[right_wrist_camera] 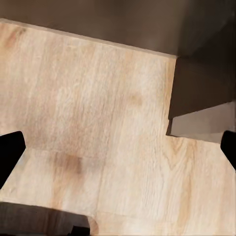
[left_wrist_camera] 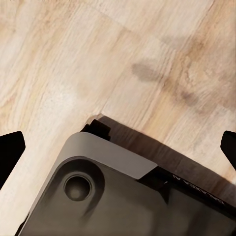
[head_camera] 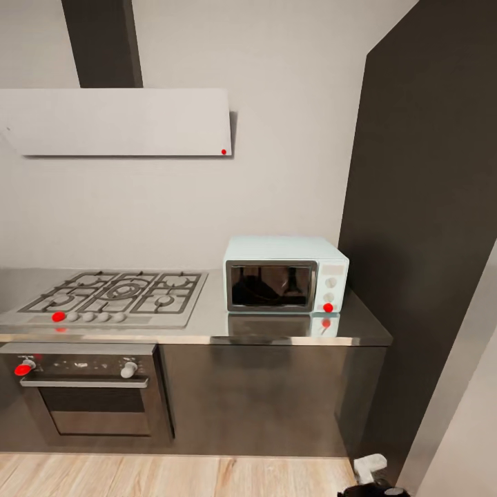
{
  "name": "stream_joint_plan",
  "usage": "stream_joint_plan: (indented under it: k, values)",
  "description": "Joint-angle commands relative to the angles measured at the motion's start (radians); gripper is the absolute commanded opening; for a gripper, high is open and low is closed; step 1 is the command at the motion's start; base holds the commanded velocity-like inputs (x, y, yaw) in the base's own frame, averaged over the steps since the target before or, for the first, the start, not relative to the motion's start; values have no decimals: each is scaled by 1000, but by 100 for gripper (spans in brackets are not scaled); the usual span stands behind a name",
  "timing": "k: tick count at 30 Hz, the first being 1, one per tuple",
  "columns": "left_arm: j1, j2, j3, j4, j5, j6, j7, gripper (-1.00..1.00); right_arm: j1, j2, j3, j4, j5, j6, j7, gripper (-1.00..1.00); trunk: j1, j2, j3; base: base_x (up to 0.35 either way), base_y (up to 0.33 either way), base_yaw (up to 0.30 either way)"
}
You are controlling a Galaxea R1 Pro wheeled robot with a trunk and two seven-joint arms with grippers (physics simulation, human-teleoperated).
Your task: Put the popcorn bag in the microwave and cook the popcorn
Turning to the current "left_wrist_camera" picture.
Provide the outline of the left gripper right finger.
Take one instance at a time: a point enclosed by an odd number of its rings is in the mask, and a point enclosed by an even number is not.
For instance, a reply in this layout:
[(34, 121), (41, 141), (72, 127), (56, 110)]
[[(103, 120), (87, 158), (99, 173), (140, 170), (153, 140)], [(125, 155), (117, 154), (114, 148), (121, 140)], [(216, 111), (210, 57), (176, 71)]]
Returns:
[(236, 170), (236, 133), (224, 131), (220, 147)]

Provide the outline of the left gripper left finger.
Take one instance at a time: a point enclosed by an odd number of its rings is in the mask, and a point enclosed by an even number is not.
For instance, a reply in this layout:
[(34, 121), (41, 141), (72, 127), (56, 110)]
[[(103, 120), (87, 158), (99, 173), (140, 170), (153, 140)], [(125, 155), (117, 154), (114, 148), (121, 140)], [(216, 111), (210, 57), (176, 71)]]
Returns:
[(0, 136), (0, 190), (26, 149), (21, 131)]

